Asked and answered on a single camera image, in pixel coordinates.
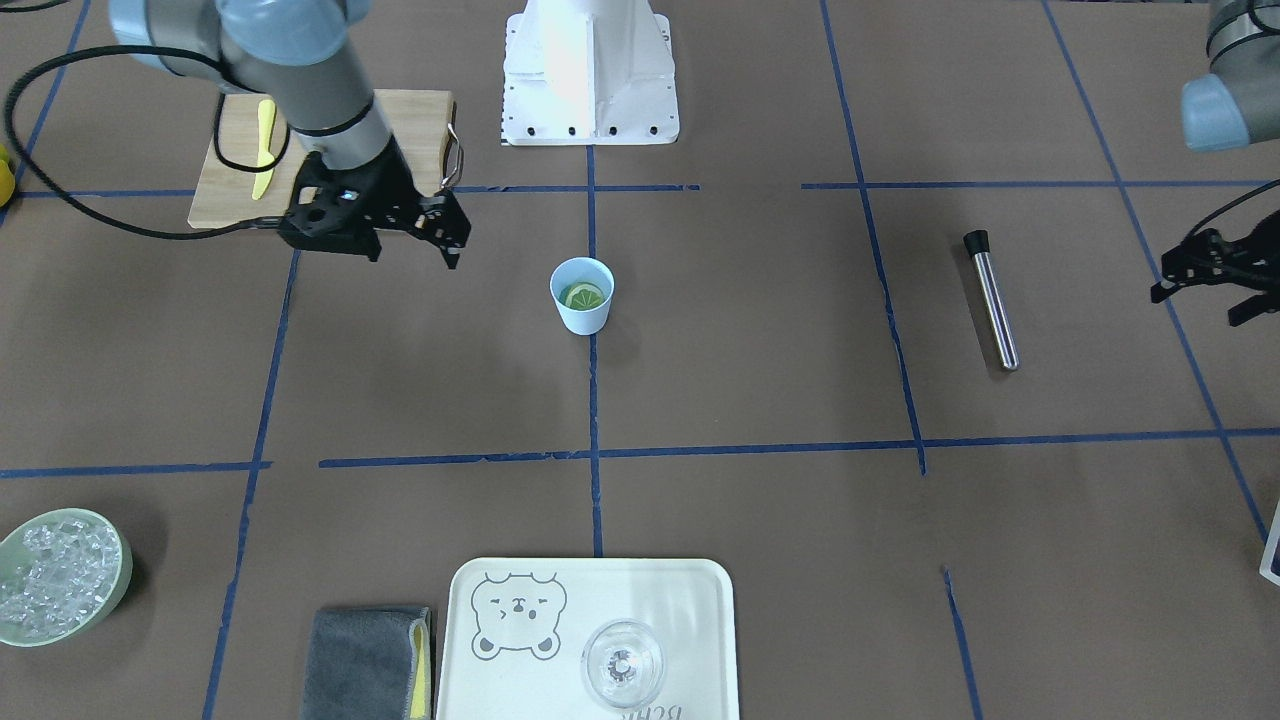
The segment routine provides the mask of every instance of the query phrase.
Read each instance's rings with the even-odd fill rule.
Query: wooden cutting board
[[[439,90],[378,90],[375,95],[399,140],[419,192],[434,195],[444,177],[449,143],[447,126],[453,118],[453,94]],[[266,96],[227,96],[221,146],[228,160],[257,165],[257,104],[264,97]],[[276,114],[273,150],[280,147],[284,128],[284,117]],[[219,228],[247,218],[284,214],[289,206],[293,178],[298,174],[303,158],[306,149],[293,136],[284,160],[275,167],[266,195],[261,200],[253,200],[253,173],[233,170],[219,163],[210,141],[187,222],[193,228]]]

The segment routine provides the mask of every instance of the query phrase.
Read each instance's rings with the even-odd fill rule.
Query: white cup
[[[561,302],[561,295],[576,283],[591,283],[604,293],[604,304],[590,310],[572,310]],[[573,334],[594,334],[604,327],[613,304],[613,273],[594,258],[570,258],[552,273],[552,300],[561,313],[561,320]]]

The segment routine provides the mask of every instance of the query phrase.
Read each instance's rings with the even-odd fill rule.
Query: lemon
[[[604,293],[591,283],[573,283],[561,300],[570,310],[594,310],[604,305]]]
[[[0,145],[0,208],[13,197],[13,172],[9,170],[9,152]]]

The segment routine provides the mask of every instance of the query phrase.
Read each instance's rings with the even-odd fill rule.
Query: gray towel
[[[316,612],[302,720],[407,720],[417,671],[417,629],[426,643],[425,717],[430,717],[430,609],[361,607]]]

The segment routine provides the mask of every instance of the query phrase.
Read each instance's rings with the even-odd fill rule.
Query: black cap
[[[964,247],[969,251],[970,258],[979,252],[991,252],[991,245],[987,243],[987,231],[973,231],[964,236]]]

